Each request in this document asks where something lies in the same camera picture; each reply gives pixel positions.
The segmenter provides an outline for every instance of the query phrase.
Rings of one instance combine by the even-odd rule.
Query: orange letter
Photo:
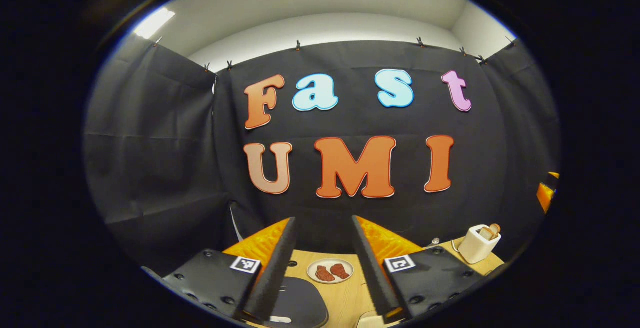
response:
[[[244,152],[249,164],[249,177],[251,177],[253,185],[260,191],[283,194],[289,189],[289,152],[293,150],[293,146],[290,143],[274,143],[271,144],[270,150],[276,155],[277,180],[272,182],[265,178],[265,169],[263,167],[265,146],[257,143],[250,143],[244,146]]]
[[[449,152],[453,138],[448,135],[434,135],[427,138],[427,147],[431,149],[431,173],[424,186],[427,193],[446,191],[451,187],[449,179]]]
[[[375,136],[366,142],[358,161],[340,138],[322,138],[315,142],[322,155],[322,187],[315,191],[320,198],[338,198],[343,191],[337,187],[338,177],[350,197],[362,189],[365,198],[387,198],[396,192],[391,186],[391,151],[396,140],[390,136]]]
[[[244,127],[247,130],[262,127],[272,120],[272,116],[265,113],[265,105],[270,110],[276,107],[278,97],[274,87],[277,89],[284,87],[284,77],[282,75],[276,74],[256,84],[249,85],[244,90],[244,94],[249,97],[249,119],[244,123]]]

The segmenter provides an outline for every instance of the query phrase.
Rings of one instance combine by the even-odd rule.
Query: white wall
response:
[[[454,36],[462,43],[464,50],[473,56],[485,59],[508,46],[509,37],[515,36],[496,18],[471,2],[467,2],[453,29]]]
[[[301,46],[343,41],[396,41],[458,51],[461,42],[446,29],[415,20],[365,13],[330,13],[298,16],[267,23],[238,32],[202,48],[189,57],[209,70],[227,68],[227,61],[238,64],[269,53]]]

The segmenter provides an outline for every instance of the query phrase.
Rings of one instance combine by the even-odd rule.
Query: black curtain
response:
[[[122,248],[161,276],[235,236],[215,159],[215,79],[131,35],[103,66],[87,108],[84,161],[96,207]]]
[[[374,77],[381,69],[409,73],[411,105],[380,104]],[[441,80],[452,70],[466,81],[464,95],[472,102],[468,112],[455,109]],[[297,81],[315,73],[333,78],[338,104],[327,111],[295,110]],[[274,75],[282,75],[285,86],[277,89],[275,108],[267,110],[270,123],[245,129],[244,89]],[[488,64],[478,64],[461,52],[411,43],[325,43],[257,57],[218,76],[214,136],[222,182],[231,198],[265,224],[297,217],[297,249],[352,253],[349,217],[356,214],[423,246],[435,237],[462,237],[476,224],[499,223],[503,239],[496,252],[507,259],[544,218],[536,192],[547,172],[558,170],[558,119],[544,77],[519,44]],[[339,137],[357,159],[376,135],[397,141],[391,156],[395,195],[372,199],[343,192],[336,199],[318,198],[322,160],[314,142]],[[452,186],[426,193],[431,152],[425,140],[433,135],[455,140],[449,167]],[[274,180],[275,157],[269,151],[274,142],[293,145],[290,187],[280,195],[254,187],[243,152],[245,144],[263,144],[264,175]]]

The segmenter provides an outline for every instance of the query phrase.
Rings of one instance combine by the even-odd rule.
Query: white plate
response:
[[[335,280],[333,282],[325,282],[324,280],[320,280],[318,279],[318,277],[316,277],[316,272],[318,271],[319,265],[325,266],[327,271],[331,273],[331,267],[333,267],[336,264],[342,264],[342,266],[344,267],[344,271],[349,275],[347,279],[341,279],[340,277],[334,274],[333,277],[335,278]],[[342,283],[348,280],[354,275],[354,266],[349,262],[347,262],[346,260],[326,258],[326,259],[316,260],[315,262],[311,263],[311,265],[306,269],[306,274],[308,274],[308,276],[312,280],[318,283],[322,283],[325,285],[336,285],[338,283]]]

